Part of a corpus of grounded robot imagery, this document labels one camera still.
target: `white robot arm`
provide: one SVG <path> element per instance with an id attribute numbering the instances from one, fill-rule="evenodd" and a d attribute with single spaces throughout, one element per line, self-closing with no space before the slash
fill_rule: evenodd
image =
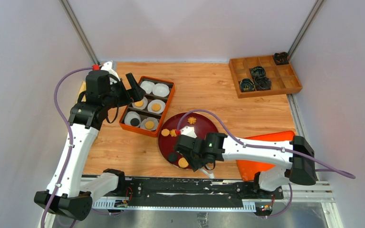
<path id="1" fill-rule="evenodd" d="M 103 121 L 109 122 L 108 110 L 118 109 L 133 101 L 140 101 L 145 95 L 145 91 L 138 85 L 131 73 L 127 74 L 126 77 L 131 85 L 131 89 L 128 90 L 114 71 L 112 62 L 104 63 L 101 70 L 90 71 L 86 76 L 86 91 L 79 95 L 68 119 L 73 133 L 73 144 L 70 144 L 68 134 L 51 182 L 45 191 L 36 192 L 34 197 L 34 202 L 42 208 L 49 205 L 48 211 L 50 213 L 84 220 L 93 203 L 99 198 L 111 191 L 124 191 L 125 174 L 121 171 L 107 169 L 99 178 L 84 186 L 80 186 L 80 178 L 87 155 Z M 72 153 L 62 181 L 58 183 L 58 177 L 64 167 L 69 147 L 72 147 Z"/>
<path id="2" fill-rule="evenodd" d="M 295 136 L 292 141 L 266 142 L 249 139 L 239 140 L 244 144 L 274 146 L 274 149 L 246 147 L 223 133 L 208 133 L 205 139 L 196 136 L 193 127 L 181 129 L 177 144 L 174 147 L 189 163 L 194 171 L 207 168 L 208 163 L 228 160 L 249 160 L 276 165 L 268 171 L 255 175 L 255 188 L 274 191 L 277 187 L 289 182 L 301 185 L 314 185 L 317 180 L 313 161 L 294 155 L 285 149 L 296 150 L 314 157 L 314 151 L 301 136 Z"/>

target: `dark red plate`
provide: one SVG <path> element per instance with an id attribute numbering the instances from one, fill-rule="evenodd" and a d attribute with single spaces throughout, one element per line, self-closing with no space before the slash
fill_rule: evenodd
<path id="1" fill-rule="evenodd" d="M 170 153 L 174 152 L 174 145 L 177 142 L 177 137 L 171 137 L 171 136 L 162 136 L 161 131 L 163 129 L 168 129 L 168 130 L 172 130 L 172 129 L 177 129 L 177 124 L 178 121 L 181 119 L 181 117 L 186 114 L 186 113 L 180 113 L 177 114 L 175 116 L 172 116 L 170 119 L 168 119 L 162 126 L 162 128 L 160 129 L 160 133 L 159 136 L 157 137 L 157 144 L 159 146 L 160 152 L 162 153 L 163 157 L 166 159 L 167 162 L 169 162 L 167 160 L 167 157 Z M 196 118 L 196 123 L 195 124 L 189 124 L 187 122 L 189 117 L 195 117 Z M 189 114 L 187 117 L 185 117 L 182 122 L 181 122 L 181 126 L 180 128 L 183 128 L 185 126 L 193 126 L 194 130 L 195 130 L 195 134 L 204 139 L 206 134 L 209 132 L 218 132 L 218 129 L 216 128 L 215 124 L 213 124 L 213 122 L 208 119 L 207 117 L 201 115 L 201 114 L 197 114 L 197 113 L 192 113 Z M 178 159 L 176 162 L 169 162 L 170 164 L 182 169 L 181 167 L 178 166 L 178 160 L 180 158 L 182 158 L 183 156 L 181 156 L 178 153 Z"/>

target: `white wall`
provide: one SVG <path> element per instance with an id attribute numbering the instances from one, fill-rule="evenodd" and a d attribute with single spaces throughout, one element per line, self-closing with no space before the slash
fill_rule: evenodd
<path id="1" fill-rule="evenodd" d="M 53 93 L 66 73 L 91 66 L 57 0 L 0 0 L 0 227 L 36 227 L 66 137 Z M 60 88 L 68 114 L 85 74 Z"/>
<path id="2" fill-rule="evenodd" d="M 292 64 L 316 157 L 352 172 L 329 180 L 345 228 L 365 227 L 365 1 L 327 0 Z"/>
<path id="3" fill-rule="evenodd" d="M 101 60 L 217 61 L 288 51 L 315 0 L 70 0 Z"/>

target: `orange cookie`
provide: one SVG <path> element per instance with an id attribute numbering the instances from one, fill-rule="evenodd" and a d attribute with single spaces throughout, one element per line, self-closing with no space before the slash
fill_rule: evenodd
<path id="1" fill-rule="evenodd" d="M 196 123 L 196 118 L 195 117 L 190 117 L 190 118 L 188 118 L 188 122 L 190 124 L 194 124 L 194 123 Z"/>
<path id="2" fill-rule="evenodd" d="M 144 101 L 137 101 L 135 102 L 136 107 L 142 107 L 144 105 Z"/>
<path id="3" fill-rule="evenodd" d="M 149 120 L 148 122 L 145 123 L 145 128 L 147 130 L 153 129 L 154 128 L 154 122 Z"/>
<path id="4" fill-rule="evenodd" d="M 180 166 L 181 168 L 187 168 L 188 167 L 188 162 L 185 158 L 180 158 L 178 160 L 178 166 Z"/>
<path id="5" fill-rule="evenodd" d="M 170 134 L 170 130 L 169 129 L 163 129 L 162 130 L 162 136 L 169 136 L 169 134 Z"/>
<path id="6" fill-rule="evenodd" d="M 177 133 L 175 132 L 175 129 L 172 129 L 172 130 L 170 131 L 170 136 L 171 136 L 171 137 L 176 137 L 176 136 L 177 136 Z"/>
<path id="7" fill-rule="evenodd" d="M 155 112 L 160 111 L 161 108 L 162 107 L 158 103 L 155 103 L 155 104 L 152 105 L 152 110 L 155 111 Z"/>

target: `orange tray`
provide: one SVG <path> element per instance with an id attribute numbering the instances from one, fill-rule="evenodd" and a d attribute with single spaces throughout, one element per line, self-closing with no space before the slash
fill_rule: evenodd
<path id="1" fill-rule="evenodd" d="M 286 132 L 252 136 L 246 139 L 270 141 L 270 142 L 286 141 L 286 140 L 293 140 L 293 136 L 295 135 L 296 134 L 293 131 L 286 131 Z M 243 179 L 243 181 L 252 181 L 254 180 L 254 176 L 257 172 L 267 171 L 275 167 L 275 165 L 257 161 L 237 160 L 237 167 L 239 168 L 240 176 Z"/>
<path id="2" fill-rule="evenodd" d="M 163 84 L 166 84 L 167 86 L 169 86 L 170 93 L 166 97 L 155 96 L 153 94 L 146 94 L 145 95 L 145 97 L 148 99 L 149 102 L 152 101 L 152 100 L 155 100 L 155 99 L 159 99 L 159 100 L 164 101 L 166 103 L 166 107 L 164 108 L 164 111 L 161 114 L 151 113 L 151 112 L 147 111 L 147 109 L 140 110 L 140 109 L 132 107 L 132 104 L 130 104 L 124 110 L 124 113 L 122 114 L 122 117 L 120 118 L 119 124 L 120 124 L 121 128 L 124 129 L 124 130 L 139 133 L 139 134 L 144 134 L 144 135 L 155 138 L 159 134 L 160 128 L 163 125 L 163 122 L 164 122 L 164 119 L 166 117 L 167 111 L 169 110 L 171 100 L 172 100 L 172 98 L 174 96 L 174 92 L 175 92 L 175 85 L 174 85 L 173 82 L 170 82 L 170 81 L 165 81 L 165 80 L 162 80 L 162 79 L 147 77 L 147 76 L 142 76 L 141 79 L 139 79 L 139 85 L 143 81 L 150 81 L 150 82 L 153 82 L 155 84 L 156 83 L 163 83 Z M 147 117 L 153 117 L 153 118 L 158 119 L 159 120 L 159 125 L 157 126 L 157 129 L 155 131 L 149 131 L 149 130 L 146 130 L 146 129 L 142 129 L 140 127 L 133 127 L 133 126 L 126 125 L 124 123 L 124 120 L 125 120 L 126 113 L 129 112 L 129 111 L 137 112 L 140 115 L 142 120 L 147 118 Z"/>

